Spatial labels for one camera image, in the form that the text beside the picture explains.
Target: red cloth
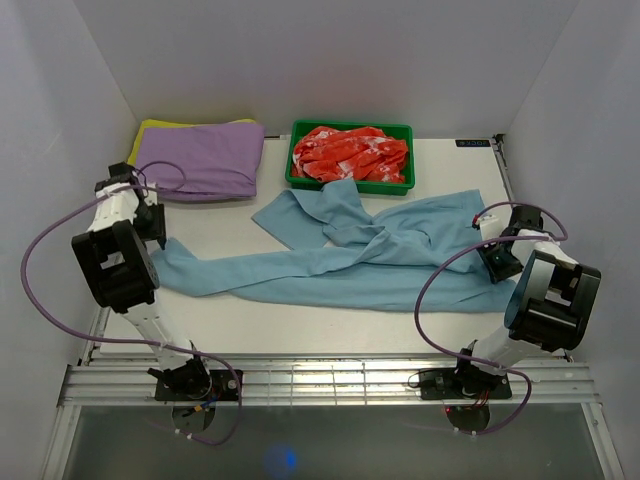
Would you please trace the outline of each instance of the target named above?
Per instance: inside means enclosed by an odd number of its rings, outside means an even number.
[[[409,148],[382,130],[362,127],[340,131],[316,127],[293,149],[292,175],[326,183],[343,178],[404,183],[400,172]]]

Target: white table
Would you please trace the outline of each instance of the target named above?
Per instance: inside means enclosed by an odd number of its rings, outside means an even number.
[[[199,258],[221,258],[286,248],[253,223],[251,216],[283,189],[288,140],[265,140],[253,200],[209,205],[166,205],[167,233]],[[458,148],[453,140],[415,140],[416,186],[406,197],[363,195],[371,214],[399,203],[479,189],[485,204],[507,200],[491,148]],[[508,220],[509,208],[495,213]],[[341,308],[274,305],[220,294],[191,298],[160,289],[165,311],[202,351],[237,355],[358,356],[433,352],[418,336],[413,315]],[[424,313],[432,338],[457,350],[487,335],[502,322],[501,313]],[[140,338],[126,320],[110,314],[107,337]],[[150,356],[140,345],[101,345],[105,356]]]

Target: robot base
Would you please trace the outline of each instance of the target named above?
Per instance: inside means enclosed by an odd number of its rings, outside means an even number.
[[[465,388],[465,378],[458,368],[432,368],[419,373],[420,398],[422,400],[474,400],[482,389]],[[496,377],[489,390],[489,400],[506,400],[512,397],[507,376]]]
[[[236,370],[240,385],[242,386],[243,371]],[[233,379],[233,375],[228,370],[209,370],[211,376],[211,386],[215,395],[218,397],[216,402],[237,402],[238,386]],[[154,398],[159,402],[193,402],[193,399],[186,394],[173,393],[169,387],[158,380],[156,384],[156,393]]]

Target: blue towel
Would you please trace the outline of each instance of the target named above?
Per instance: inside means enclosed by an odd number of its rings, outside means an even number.
[[[477,190],[426,198],[376,216],[351,179],[321,192],[287,190],[254,216],[291,251],[199,260],[176,239],[153,255],[161,285],[191,296],[230,292],[269,303],[413,310],[437,265],[480,241],[471,227],[483,208]],[[331,240],[334,247],[323,247]],[[513,282],[492,285],[478,255],[443,272],[424,311],[504,311]]]

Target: robotic arm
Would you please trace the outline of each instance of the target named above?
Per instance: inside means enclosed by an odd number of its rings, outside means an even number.
[[[503,230],[497,217],[474,220],[483,240],[547,234],[541,211],[518,206]],[[521,240],[495,243],[478,249],[493,283],[521,273],[504,315],[504,324],[488,337],[461,350],[509,368],[528,355],[558,349],[573,350],[584,336],[600,284],[600,272],[566,255],[552,241]],[[455,369],[420,374],[425,400],[473,398],[489,392],[489,398],[510,398],[503,370],[458,360]]]
[[[164,205],[158,204],[151,191],[111,193],[140,184],[130,165],[112,165],[109,174],[108,180],[95,187],[96,196],[109,198],[98,205],[89,229],[71,241],[91,293],[101,307],[110,307],[131,322],[144,339],[194,350],[193,343],[162,313],[155,295],[158,275],[145,242],[157,241],[164,248]],[[155,346],[151,349],[160,370],[149,369],[148,373],[172,394],[193,400],[210,395],[212,377],[200,357]]]

